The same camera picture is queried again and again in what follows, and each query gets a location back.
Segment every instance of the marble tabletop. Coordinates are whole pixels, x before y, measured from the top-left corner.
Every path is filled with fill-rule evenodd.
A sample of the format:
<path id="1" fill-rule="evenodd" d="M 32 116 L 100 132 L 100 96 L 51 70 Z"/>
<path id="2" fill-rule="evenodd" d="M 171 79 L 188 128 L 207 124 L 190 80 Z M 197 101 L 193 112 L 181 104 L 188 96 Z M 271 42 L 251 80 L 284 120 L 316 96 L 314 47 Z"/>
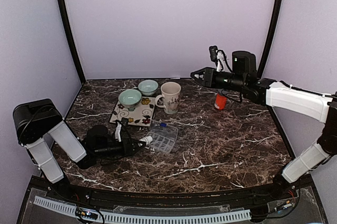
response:
<path id="1" fill-rule="evenodd" d="M 66 119 L 83 139 L 94 125 L 109 123 L 118 95 L 136 88 L 140 79 L 89 80 L 80 91 Z M 156 107 L 154 119 L 179 129 L 171 153 L 151 148 L 114 164 L 81 170 L 55 144 L 53 154 L 72 184 L 97 189 L 150 193 L 190 193 L 247 188 L 272 182 L 290 156 L 267 110 L 248 100 L 228 100 L 222 111 L 214 108 L 216 91 L 191 79 L 157 79 L 161 85 L 175 81 L 182 86 L 179 112 L 167 115 Z M 140 139 L 148 129 L 129 126 Z"/>

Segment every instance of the mug handle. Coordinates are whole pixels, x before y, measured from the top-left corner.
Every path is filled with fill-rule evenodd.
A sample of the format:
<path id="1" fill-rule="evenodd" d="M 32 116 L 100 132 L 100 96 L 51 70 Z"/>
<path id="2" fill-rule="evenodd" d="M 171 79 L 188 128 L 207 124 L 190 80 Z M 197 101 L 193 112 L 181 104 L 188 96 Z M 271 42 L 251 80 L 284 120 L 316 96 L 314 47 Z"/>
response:
<path id="1" fill-rule="evenodd" d="M 155 105 L 156 105 L 157 107 L 166 108 L 165 105 L 158 105 L 158 100 L 159 100 L 160 98 L 164 98 L 164 96 L 161 95 L 161 94 L 158 95 L 158 96 L 156 97 L 156 99 L 154 100 Z"/>

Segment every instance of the white mug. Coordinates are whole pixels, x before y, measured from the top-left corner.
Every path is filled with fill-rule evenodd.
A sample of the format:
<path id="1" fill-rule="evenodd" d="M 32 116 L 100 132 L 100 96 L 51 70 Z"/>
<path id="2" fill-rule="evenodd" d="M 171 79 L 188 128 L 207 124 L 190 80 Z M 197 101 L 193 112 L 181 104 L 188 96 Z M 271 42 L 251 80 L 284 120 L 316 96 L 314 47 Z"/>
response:
<path id="1" fill-rule="evenodd" d="M 172 115 L 178 112 L 181 86 L 176 82 L 166 82 L 160 88 L 162 94 L 156 97 L 154 103 L 161 108 L 164 112 Z M 158 105 L 158 100 L 163 98 L 163 105 Z"/>

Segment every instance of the white wall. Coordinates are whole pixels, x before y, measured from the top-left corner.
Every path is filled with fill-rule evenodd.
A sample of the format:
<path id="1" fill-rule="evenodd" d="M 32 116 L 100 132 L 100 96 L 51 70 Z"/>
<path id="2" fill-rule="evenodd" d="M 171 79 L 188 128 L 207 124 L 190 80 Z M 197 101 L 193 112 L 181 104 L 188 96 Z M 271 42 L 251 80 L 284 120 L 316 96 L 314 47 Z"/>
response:
<path id="1" fill-rule="evenodd" d="M 297 87 L 337 91 L 337 0 L 283 0 L 264 76 Z M 314 142 L 323 124 L 277 109 L 297 155 Z M 329 223 L 337 223 L 337 159 L 319 167 L 313 178 Z"/>
<path id="2" fill-rule="evenodd" d="M 16 223 L 36 168 L 17 144 L 15 106 L 51 98 L 64 115 L 80 88 L 57 0 L 0 0 L 0 223 Z"/>
<path id="3" fill-rule="evenodd" d="M 88 79 L 189 77 L 210 62 L 263 51 L 274 0 L 66 0 Z"/>

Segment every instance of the light green bowl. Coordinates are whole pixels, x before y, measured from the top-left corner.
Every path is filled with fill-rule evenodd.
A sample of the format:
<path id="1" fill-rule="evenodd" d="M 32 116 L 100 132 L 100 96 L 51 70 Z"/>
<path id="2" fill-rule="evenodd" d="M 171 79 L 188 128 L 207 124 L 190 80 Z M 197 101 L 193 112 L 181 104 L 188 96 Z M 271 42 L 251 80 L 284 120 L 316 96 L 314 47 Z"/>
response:
<path id="1" fill-rule="evenodd" d="M 118 97 L 118 101 L 129 110 L 135 108 L 141 99 L 141 92 L 134 89 L 125 90 Z"/>
<path id="2" fill-rule="evenodd" d="M 157 91 L 158 83 L 154 80 L 147 79 L 139 83 L 138 89 L 144 96 L 151 96 Z"/>

